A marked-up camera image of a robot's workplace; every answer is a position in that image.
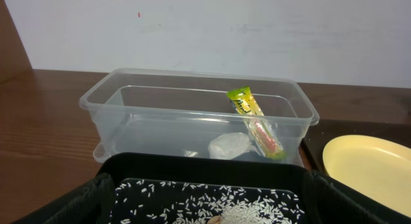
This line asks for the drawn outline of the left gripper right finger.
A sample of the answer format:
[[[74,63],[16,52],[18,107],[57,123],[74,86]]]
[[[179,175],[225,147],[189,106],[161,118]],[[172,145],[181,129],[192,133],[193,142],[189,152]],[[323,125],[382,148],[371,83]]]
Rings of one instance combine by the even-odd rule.
[[[410,223],[404,214],[316,171],[302,174],[301,194],[310,223]]]

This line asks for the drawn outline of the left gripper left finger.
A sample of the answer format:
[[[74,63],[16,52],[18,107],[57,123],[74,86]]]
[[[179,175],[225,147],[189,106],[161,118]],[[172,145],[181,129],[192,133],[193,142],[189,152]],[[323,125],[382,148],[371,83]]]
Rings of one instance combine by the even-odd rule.
[[[14,223],[105,224],[114,206],[114,190],[112,177],[103,173]]]

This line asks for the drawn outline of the rice and food scraps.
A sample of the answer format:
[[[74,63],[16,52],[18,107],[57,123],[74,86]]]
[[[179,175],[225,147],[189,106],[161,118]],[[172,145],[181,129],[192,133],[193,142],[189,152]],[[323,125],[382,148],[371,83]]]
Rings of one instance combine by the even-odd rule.
[[[280,189],[128,178],[114,195],[109,224],[307,222],[300,198]]]

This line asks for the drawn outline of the yellow plate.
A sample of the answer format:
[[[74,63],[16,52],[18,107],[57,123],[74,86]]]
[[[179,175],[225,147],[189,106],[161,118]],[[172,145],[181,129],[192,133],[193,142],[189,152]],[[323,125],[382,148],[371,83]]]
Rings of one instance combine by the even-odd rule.
[[[377,137],[343,135],[325,145],[322,160],[330,177],[410,216],[410,148]]]

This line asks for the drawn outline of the white tissue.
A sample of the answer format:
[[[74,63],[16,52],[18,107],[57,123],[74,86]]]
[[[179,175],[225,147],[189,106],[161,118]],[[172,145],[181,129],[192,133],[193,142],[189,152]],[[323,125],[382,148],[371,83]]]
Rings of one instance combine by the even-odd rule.
[[[209,143],[208,150],[211,159],[232,160],[249,152],[259,155],[250,137],[241,132],[220,135]]]

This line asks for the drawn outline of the green snack wrapper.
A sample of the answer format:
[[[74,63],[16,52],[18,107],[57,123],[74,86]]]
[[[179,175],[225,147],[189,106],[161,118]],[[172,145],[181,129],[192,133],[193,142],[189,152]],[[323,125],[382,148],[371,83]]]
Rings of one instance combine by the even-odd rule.
[[[264,157],[274,160],[284,159],[286,152],[275,134],[272,125],[263,119],[263,111],[258,105],[249,86],[240,87],[226,93],[232,107],[240,115],[257,116],[244,121],[249,134]]]

